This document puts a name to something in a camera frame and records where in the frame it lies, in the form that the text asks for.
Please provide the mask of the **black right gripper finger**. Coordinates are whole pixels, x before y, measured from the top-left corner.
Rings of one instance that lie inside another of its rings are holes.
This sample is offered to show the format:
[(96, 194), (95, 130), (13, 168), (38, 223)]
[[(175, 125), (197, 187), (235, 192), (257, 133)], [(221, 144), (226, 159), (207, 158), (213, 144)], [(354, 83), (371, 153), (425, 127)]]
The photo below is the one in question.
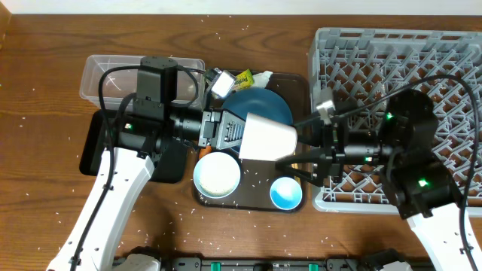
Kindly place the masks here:
[(303, 120), (299, 120), (293, 123), (293, 127), (295, 129), (310, 129), (312, 132), (320, 129), (323, 125), (324, 121), (318, 114), (306, 116)]
[(324, 178), (319, 174), (317, 169), (313, 172), (308, 172), (292, 167), (293, 164), (318, 163), (320, 155), (321, 151), (319, 148), (312, 149), (302, 154), (295, 154), (276, 161), (275, 168), (286, 175), (293, 175), (294, 177), (298, 177), (300, 180), (306, 181), (310, 184), (323, 184)]

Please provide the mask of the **pink plastic cup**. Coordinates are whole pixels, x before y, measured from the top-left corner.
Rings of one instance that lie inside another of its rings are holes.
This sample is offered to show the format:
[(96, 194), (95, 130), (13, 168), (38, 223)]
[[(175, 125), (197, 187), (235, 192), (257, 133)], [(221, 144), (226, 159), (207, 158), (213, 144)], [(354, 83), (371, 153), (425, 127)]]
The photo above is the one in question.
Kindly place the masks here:
[(239, 149), (244, 160), (277, 161), (291, 156), (297, 146), (293, 126), (248, 113)]

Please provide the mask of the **small light blue cup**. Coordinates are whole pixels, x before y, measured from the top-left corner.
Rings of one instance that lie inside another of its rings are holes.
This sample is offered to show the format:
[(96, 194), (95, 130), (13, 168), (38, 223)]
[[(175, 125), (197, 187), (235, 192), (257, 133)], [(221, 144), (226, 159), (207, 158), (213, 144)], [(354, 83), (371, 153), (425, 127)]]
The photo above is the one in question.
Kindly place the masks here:
[(295, 209), (303, 199), (301, 185), (293, 178), (278, 178), (271, 184), (270, 199), (278, 209), (284, 211)]

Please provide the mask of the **large dark blue bowl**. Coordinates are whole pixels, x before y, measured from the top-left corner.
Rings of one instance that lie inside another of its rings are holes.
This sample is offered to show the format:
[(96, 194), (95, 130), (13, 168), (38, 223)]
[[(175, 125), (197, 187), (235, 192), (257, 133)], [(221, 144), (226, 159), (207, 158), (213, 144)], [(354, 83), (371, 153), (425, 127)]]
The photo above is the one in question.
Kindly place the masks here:
[(248, 113), (253, 113), (285, 125), (293, 124), (287, 102), (279, 94), (260, 87), (250, 87), (232, 94), (221, 107), (243, 120)]

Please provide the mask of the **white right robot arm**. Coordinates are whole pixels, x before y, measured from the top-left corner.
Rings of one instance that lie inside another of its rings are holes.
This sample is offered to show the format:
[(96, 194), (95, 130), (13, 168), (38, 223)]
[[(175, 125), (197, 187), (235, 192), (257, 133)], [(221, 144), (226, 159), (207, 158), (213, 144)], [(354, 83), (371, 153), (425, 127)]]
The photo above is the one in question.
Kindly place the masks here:
[(479, 270), (481, 249), (468, 219), (469, 189), (459, 189), (449, 169), (432, 152), (438, 128), (432, 99), (416, 90), (430, 81), (462, 86), (472, 108), (477, 98), (455, 75), (410, 82), (366, 105), (339, 100), (333, 90), (295, 129), (310, 128), (298, 141), (311, 148), (276, 162), (276, 168), (317, 187), (340, 181), (348, 165), (380, 167), (382, 190), (430, 257), (436, 270)]

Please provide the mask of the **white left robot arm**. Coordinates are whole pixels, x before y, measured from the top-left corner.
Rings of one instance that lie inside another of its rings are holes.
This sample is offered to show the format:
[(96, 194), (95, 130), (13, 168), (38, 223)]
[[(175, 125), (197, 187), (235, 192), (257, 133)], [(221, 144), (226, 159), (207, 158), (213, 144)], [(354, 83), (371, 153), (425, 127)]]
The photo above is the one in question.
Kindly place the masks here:
[(146, 56), (135, 65), (137, 88), (110, 117), (100, 114), (104, 150), (93, 188), (50, 270), (112, 270), (114, 253), (133, 205), (153, 177), (155, 162), (170, 142), (219, 152), (238, 146), (245, 158), (277, 161), (294, 153), (294, 126), (254, 114), (241, 118), (225, 109), (192, 111), (177, 103), (183, 66), (169, 57)]

